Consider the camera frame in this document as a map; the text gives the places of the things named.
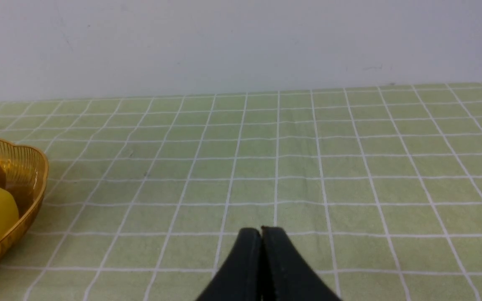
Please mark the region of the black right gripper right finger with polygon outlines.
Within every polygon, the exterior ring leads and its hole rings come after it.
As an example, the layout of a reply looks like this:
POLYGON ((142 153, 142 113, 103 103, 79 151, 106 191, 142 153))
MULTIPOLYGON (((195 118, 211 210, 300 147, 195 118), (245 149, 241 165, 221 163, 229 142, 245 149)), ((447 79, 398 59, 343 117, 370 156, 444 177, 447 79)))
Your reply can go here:
POLYGON ((339 301, 281 227, 262 227, 263 301, 339 301))

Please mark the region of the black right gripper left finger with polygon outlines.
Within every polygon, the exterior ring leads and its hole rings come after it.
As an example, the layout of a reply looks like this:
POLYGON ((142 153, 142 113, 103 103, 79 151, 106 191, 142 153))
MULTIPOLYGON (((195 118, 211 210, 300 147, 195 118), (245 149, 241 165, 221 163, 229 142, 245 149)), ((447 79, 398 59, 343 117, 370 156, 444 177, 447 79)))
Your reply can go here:
POLYGON ((262 237, 258 230, 243 227, 233 248, 197 301, 259 301, 262 237))

